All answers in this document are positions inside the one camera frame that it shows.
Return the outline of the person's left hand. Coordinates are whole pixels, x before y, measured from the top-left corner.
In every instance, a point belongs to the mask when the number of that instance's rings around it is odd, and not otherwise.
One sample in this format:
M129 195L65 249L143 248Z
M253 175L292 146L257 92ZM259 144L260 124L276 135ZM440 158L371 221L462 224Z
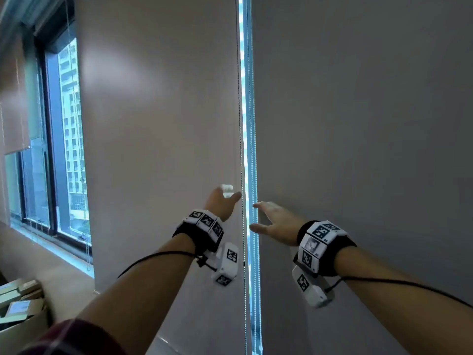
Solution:
M204 209L218 216L223 222L227 221L233 214L234 208L226 205L226 198L223 197L222 190L219 185L214 189L205 203Z

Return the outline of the person's right hand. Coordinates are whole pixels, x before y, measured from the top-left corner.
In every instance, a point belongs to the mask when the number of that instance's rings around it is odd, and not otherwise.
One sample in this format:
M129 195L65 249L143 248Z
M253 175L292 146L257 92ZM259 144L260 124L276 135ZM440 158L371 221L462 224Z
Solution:
M262 211L270 221L270 238L290 247L296 247L300 229L307 221L274 202L257 202L253 208Z

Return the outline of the person's left forearm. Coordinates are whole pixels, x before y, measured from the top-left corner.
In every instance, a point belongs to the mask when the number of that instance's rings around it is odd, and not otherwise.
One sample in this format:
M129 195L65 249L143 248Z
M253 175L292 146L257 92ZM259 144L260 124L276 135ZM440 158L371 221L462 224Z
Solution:
M127 355L145 355L188 274L195 244L177 234L154 256L123 274L80 313L79 318L103 328Z

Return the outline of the person's right forearm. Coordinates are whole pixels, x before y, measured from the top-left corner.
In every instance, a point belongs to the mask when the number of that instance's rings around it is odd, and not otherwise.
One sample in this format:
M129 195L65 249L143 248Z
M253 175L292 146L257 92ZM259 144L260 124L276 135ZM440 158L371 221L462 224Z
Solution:
M405 284L346 280L411 355L473 355L473 309Z

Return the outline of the wrist marker band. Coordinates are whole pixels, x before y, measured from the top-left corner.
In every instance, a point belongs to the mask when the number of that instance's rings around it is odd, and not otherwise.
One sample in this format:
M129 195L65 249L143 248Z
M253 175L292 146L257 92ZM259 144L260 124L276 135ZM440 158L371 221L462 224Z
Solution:
M209 210L194 209L176 228L172 237L186 234L194 243L196 255L216 253L224 235L223 221Z
M348 233L328 220L311 220L302 225L297 235L298 251L294 264L309 274L338 276L335 258L344 248L356 247Z

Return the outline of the right wrist marker band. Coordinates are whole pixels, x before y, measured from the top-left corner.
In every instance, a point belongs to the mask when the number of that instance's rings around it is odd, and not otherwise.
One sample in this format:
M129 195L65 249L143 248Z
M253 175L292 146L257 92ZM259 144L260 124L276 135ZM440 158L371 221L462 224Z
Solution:
M297 235L298 251L294 264L309 274L338 276L335 258L344 248L356 247L348 233L328 220L311 220L302 225Z

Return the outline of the narrow grey roller blind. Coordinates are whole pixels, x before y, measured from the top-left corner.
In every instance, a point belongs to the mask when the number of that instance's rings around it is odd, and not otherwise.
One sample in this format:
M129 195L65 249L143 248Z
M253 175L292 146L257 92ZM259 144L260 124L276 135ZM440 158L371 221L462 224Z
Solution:
M238 0L74 0L96 291L242 190Z

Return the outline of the wide grey roller blind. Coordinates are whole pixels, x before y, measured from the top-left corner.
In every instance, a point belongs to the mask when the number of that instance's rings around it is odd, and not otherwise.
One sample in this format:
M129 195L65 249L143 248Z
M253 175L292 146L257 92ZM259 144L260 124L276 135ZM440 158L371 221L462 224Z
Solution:
M251 0L257 196L473 305L473 0Z

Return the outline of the white window sill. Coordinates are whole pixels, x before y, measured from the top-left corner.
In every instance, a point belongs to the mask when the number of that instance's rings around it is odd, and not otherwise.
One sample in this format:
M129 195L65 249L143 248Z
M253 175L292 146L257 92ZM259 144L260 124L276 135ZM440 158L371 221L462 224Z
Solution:
M20 233L33 243L38 244L92 279L95 278L92 260L91 258L86 258L86 254L83 254L72 246L63 243L54 237L46 236L31 227L22 226L17 222L12 223L10 227L17 233Z

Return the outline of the dark red sleeve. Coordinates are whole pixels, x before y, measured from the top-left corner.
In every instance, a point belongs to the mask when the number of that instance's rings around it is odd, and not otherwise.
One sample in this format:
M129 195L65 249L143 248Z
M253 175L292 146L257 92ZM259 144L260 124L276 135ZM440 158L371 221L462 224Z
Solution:
M17 355L127 355L103 328L68 319L49 328Z

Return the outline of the flat cardboard box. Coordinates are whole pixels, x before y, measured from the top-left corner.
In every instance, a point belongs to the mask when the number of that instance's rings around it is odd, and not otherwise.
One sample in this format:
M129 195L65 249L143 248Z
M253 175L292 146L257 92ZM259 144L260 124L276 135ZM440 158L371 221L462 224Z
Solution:
M0 285L0 308L12 302L44 297L41 283L36 279L17 279Z

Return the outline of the half-raised beige roller blind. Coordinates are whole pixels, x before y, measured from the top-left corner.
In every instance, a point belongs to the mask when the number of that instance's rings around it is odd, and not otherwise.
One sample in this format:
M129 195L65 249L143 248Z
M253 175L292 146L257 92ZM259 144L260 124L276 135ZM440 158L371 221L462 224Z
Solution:
M0 146L5 155L30 147L25 65L18 35L0 62Z

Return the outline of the white-label flat box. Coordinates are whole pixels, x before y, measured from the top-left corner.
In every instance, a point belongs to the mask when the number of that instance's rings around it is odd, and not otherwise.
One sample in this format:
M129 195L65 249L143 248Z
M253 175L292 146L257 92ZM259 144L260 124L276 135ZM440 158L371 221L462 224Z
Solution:
M41 313L44 304L44 298L12 302L5 316L0 318L0 325L26 321Z

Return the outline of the large open cardboard box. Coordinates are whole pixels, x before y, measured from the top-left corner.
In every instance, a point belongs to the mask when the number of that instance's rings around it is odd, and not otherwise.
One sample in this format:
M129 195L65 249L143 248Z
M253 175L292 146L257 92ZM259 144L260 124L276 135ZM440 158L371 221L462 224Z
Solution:
M0 318L5 316L8 308L9 306L0 308ZM45 300L43 310L38 315L23 322L0 325L0 355L17 354L26 345L39 339L50 327L50 310Z

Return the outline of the dark window frame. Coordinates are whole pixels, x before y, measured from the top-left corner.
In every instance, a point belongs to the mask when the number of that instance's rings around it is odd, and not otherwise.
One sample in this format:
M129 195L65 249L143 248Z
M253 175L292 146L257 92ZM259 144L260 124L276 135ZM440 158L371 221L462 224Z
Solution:
M92 243L66 232L69 209L58 54L73 38L77 38L75 17L50 21L35 34L27 30L23 38L30 147L16 156L17 218L20 225L54 237L92 260Z

